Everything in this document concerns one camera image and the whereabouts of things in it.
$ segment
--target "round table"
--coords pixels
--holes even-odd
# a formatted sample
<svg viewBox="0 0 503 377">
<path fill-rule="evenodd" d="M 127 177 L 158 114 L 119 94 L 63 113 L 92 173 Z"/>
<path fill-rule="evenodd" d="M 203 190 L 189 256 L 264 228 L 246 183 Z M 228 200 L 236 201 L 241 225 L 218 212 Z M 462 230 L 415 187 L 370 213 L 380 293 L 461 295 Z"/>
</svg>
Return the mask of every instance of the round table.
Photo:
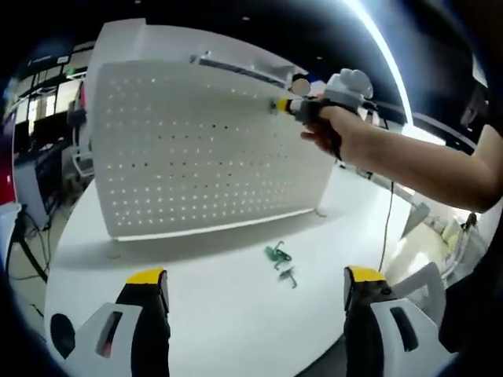
<svg viewBox="0 0 503 377">
<path fill-rule="evenodd" d="M 172 377 L 292 377 L 342 334 L 343 268 L 377 268 L 383 250 L 388 190 L 334 167 L 320 209 L 237 229 L 191 236 L 119 242 L 106 230 L 94 183 L 61 235 L 46 289 L 45 329 L 63 313 L 75 329 L 127 278 L 167 270 Z M 396 248 L 410 204 L 395 196 L 387 258 Z M 295 279 L 279 281 L 264 249 L 284 241 Z"/>
</svg>

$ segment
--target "cable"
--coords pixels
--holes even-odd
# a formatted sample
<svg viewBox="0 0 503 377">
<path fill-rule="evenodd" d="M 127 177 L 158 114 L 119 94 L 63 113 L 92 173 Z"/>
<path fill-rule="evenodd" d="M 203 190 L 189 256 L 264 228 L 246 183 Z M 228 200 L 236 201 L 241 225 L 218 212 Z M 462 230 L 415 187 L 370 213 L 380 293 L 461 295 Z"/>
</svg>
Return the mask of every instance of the cable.
<svg viewBox="0 0 503 377">
<path fill-rule="evenodd" d="M 46 263 L 46 267 L 44 268 L 43 272 L 45 273 L 47 271 L 47 269 L 49 268 L 49 263 L 50 263 L 50 258 L 48 260 L 47 256 L 46 256 L 46 245 L 44 244 L 44 240 L 43 240 L 43 236 L 42 236 L 42 232 L 40 231 L 40 228 L 36 225 L 35 223 L 35 220 L 33 219 L 33 217 L 28 213 L 28 212 L 24 212 L 31 220 L 31 222 L 33 223 L 33 226 L 34 226 L 34 230 L 37 232 L 37 234 L 39 235 L 39 239 L 40 239 L 40 244 L 42 246 L 42 255 L 44 257 L 44 262 Z M 24 238 L 24 242 L 26 242 L 26 239 L 29 237 L 29 235 L 27 236 L 22 236 Z M 37 275 L 29 275 L 29 276 L 23 276 L 23 277 L 17 277 L 17 276 L 11 276 L 9 274 L 9 267 L 10 267 L 10 258 L 12 256 L 12 249 L 13 249 L 13 245 L 14 245 L 14 242 L 13 242 L 13 239 L 11 240 L 10 244 L 9 244 L 9 249 L 7 251 L 7 259 L 6 259 L 6 275 L 9 279 L 12 279 L 12 280 L 15 280 L 15 281 L 25 281 L 25 280 L 30 280 L 30 279 L 34 279 L 36 277 L 40 277 L 42 278 L 41 275 L 37 274 Z"/>
<path fill-rule="evenodd" d="M 390 197 L 390 207 L 387 210 L 386 225 L 384 226 L 384 242 L 383 242 L 383 252 L 380 256 L 379 262 L 379 272 L 383 268 L 384 255 L 386 254 L 386 243 L 387 243 L 387 228 L 390 224 L 391 208 L 393 207 L 393 196 L 395 194 L 395 183 L 391 181 L 391 197 Z"/>
<path fill-rule="evenodd" d="M 39 314 L 39 316 L 41 316 L 42 318 L 44 317 L 44 313 L 42 313 L 42 311 L 39 308 L 37 308 L 37 305 L 32 304 L 31 302 L 29 302 L 21 293 L 19 293 L 19 292 L 15 292 L 15 293 L 16 293 L 16 295 L 18 297 L 22 298 L 22 300 L 24 302 L 26 302 L 29 306 L 31 306 L 33 309 L 35 309 L 37 311 L 37 313 Z"/>
<path fill-rule="evenodd" d="M 47 254 L 49 255 L 47 264 L 46 264 L 46 270 L 50 271 L 49 264 L 50 260 L 53 257 L 53 252 L 51 251 L 51 246 L 50 246 L 50 230 L 53 228 L 53 219 L 51 218 L 49 221 L 49 228 L 47 229 Z"/>
<path fill-rule="evenodd" d="M 42 245 L 42 256 L 44 258 L 44 262 L 46 263 L 46 267 L 44 268 L 44 271 L 46 271 L 47 266 L 49 265 L 49 261 L 48 261 L 48 257 L 47 257 L 46 245 L 44 244 L 44 238 L 42 236 L 42 232 L 40 231 L 40 228 L 37 226 L 37 223 L 35 222 L 34 218 L 27 211 L 25 211 L 24 214 L 26 214 L 30 218 L 31 223 L 33 224 L 33 227 L 35 228 L 35 231 L 39 235 L 40 244 Z"/>
</svg>

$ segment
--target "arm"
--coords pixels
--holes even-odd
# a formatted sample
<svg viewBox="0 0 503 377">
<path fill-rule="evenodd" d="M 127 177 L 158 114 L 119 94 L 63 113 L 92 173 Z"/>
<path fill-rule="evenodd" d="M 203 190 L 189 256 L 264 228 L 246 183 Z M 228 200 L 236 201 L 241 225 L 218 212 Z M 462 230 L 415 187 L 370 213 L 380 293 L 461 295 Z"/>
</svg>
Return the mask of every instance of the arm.
<svg viewBox="0 0 503 377">
<path fill-rule="evenodd" d="M 370 126 L 342 108 L 325 108 L 341 135 L 344 161 L 382 174 L 444 204 L 476 212 L 491 208 L 503 194 L 503 138 L 484 128 L 476 152 L 468 156 L 439 145 L 418 141 Z M 329 151 L 315 125 L 303 138 Z"/>
</svg>

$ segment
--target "green clip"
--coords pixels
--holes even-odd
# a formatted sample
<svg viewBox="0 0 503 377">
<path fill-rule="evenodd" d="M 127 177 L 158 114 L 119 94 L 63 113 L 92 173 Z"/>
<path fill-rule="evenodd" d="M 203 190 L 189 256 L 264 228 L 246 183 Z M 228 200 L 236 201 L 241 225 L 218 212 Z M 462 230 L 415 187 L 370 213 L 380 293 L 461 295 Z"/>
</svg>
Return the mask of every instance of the green clip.
<svg viewBox="0 0 503 377">
<path fill-rule="evenodd" d="M 285 280 L 285 279 L 288 279 L 288 278 L 292 279 L 292 282 L 293 282 L 292 289 L 297 288 L 297 282 L 293 278 L 293 267 L 291 267 L 290 269 L 286 269 L 285 271 L 283 271 L 282 273 L 280 273 L 280 280 Z"/>
<path fill-rule="evenodd" d="M 290 262 L 292 257 L 286 254 L 284 251 L 279 249 L 279 246 L 285 244 L 283 241 L 280 241 L 276 247 L 273 249 L 272 247 L 266 247 L 267 257 L 272 261 L 276 262 L 274 264 L 274 268 L 279 270 L 279 265 L 282 263 Z"/>
</svg>

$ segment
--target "ceiling light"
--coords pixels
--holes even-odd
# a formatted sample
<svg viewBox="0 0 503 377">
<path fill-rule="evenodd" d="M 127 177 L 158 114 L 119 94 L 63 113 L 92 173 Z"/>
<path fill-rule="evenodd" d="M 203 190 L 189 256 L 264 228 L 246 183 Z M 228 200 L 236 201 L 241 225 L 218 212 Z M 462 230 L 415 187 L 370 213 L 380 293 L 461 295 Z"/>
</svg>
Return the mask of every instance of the ceiling light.
<svg viewBox="0 0 503 377">
<path fill-rule="evenodd" d="M 413 124 L 412 109 L 410 108 L 409 97 L 407 96 L 406 86 L 403 83 L 402 76 L 398 69 L 398 65 L 391 53 L 389 46 L 384 39 L 384 36 L 380 33 L 379 28 L 374 23 L 372 17 L 365 11 L 365 7 L 358 0 L 344 0 L 346 6 L 350 8 L 353 13 L 360 19 L 360 21 L 365 25 L 367 31 L 370 33 L 374 42 L 383 54 L 384 59 L 388 67 L 390 68 L 393 79 L 395 79 L 395 84 L 398 88 L 398 93 L 400 94 L 400 99 L 402 100 L 403 110 L 406 114 L 407 123 Z"/>
</svg>

